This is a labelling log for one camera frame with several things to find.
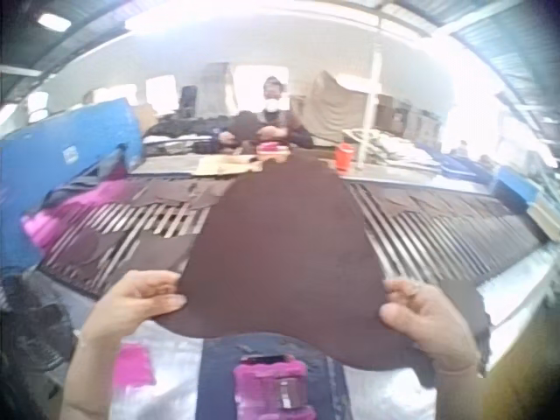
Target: white pole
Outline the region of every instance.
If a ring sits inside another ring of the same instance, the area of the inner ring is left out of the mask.
[[[375,125],[375,118],[377,115],[377,94],[379,93],[379,80],[382,74],[382,52],[379,43],[379,33],[382,20],[379,19],[377,31],[374,32],[374,54],[371,63],[371,76],[369,78],[371,90],[367,95],[366,109],[364,110],[363,120],[363,137],[361,139],[360,148],[358,150],[358,169],[364,167],[364,160],[366,159],[366,152],[369,146],[369,131]]]

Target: finger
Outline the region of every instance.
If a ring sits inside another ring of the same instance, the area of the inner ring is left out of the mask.
[[[411,297],[418,293],[419,282],[410,280],[406,277],[388,278],[383,282],[386,292],[400,292],[405,296]]]
[[[172,295],[177,291],[177,286],[174,284],[166,284],[165,286],[157,287],[157,295]]]
[[[384,304],[379,316],[385,325],[409,337],[418,340],[422,337],[424,325],[422,319],[406,306],[401,304]]]
[[[176,286],[180,275],[172,271],[147,270],[129,271],[122,280],[116,284],[115,291],[125,296],[134,295],[149,298],[156,294],[158,287]]]
[[[387,300],[395,304],[406,305],[408,303],[408,298],[406,295],[402,294],[400,291],[392,291],[387,295]]]
[[[141,302],[143,316],[148,319],[181,309],[186,304],[186,297],[183,295],[161,295],[144,299]]]

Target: face mask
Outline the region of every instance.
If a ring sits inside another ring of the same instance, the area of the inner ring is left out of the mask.
[[[267,112],[277,112],[278,111],[278,103],[279,103],[278,99],[267,99],[264,102],[264,109]]]

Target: red cup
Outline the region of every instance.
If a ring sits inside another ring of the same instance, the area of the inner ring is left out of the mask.
[[[346,172],[350,169],[350,163],[354,157],[354,147],[348,143],[341,143],[334,152],[336,170]]]

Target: hand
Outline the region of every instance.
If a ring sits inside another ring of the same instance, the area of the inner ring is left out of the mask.
[[[282,139],[288,136],[288,129],[273,127],[272,125],[263,127],[256,132],[259,140],[269,142],[275,139]]]
[[[129,271],[94,306],[80,339],[87,343],[118,343],[146,319],[183,307],[177,295],[179,274],[170,271]]]
[[[235,145],[235,136],[231,134],[229,131],[224,131],[223,133],[220,133],[218,135],[218,140],[220,140],[220,143],[226,146]]]
[[[414,340],[440,372],[461,372],[479,361],[465,319],[437,287],[405,278],[385,281],[389,303],[379,315],[389,327]]]

